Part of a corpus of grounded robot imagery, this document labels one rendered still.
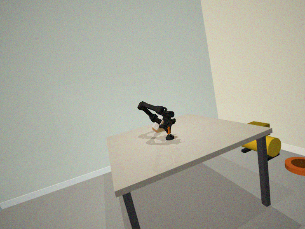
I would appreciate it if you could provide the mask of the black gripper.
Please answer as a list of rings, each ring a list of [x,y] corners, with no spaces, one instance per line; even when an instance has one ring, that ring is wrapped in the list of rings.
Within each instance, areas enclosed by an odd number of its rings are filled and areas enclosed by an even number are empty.
[[[170,117],[165,117],[165,118],[162,118],[162,120],[164,120],[164,124],[161,124],[159,125],[159,128],[162,128],[164,129],[167,133],[168,133],[168,127],[170,127],[170,130],[171,130],[171,124],[170,123],[167,123],[167,118],[169,119]]]

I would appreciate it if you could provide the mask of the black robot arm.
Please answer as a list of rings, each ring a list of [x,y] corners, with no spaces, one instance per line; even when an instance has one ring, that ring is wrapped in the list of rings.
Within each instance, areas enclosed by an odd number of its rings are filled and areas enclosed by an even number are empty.
[[[151,104],[148,104],[146,102],[140,102],[138,107],[139,110],[143,110],[151,119],[153,123],[158,123],[160,125],[161,119],[158,118],[156,114],[151,113],[148,109],[155,111],[157,114],[165,117],[170,117],[169,119],[167,118],[167,123],[170,123],[171,125],[175,124],[176,119],[171,119],[171,117],[174,117],[174,112],[173,111],[167,111],[166,107],[163,106],[154,106]],[[164,110],[165,109],[165,110]]]

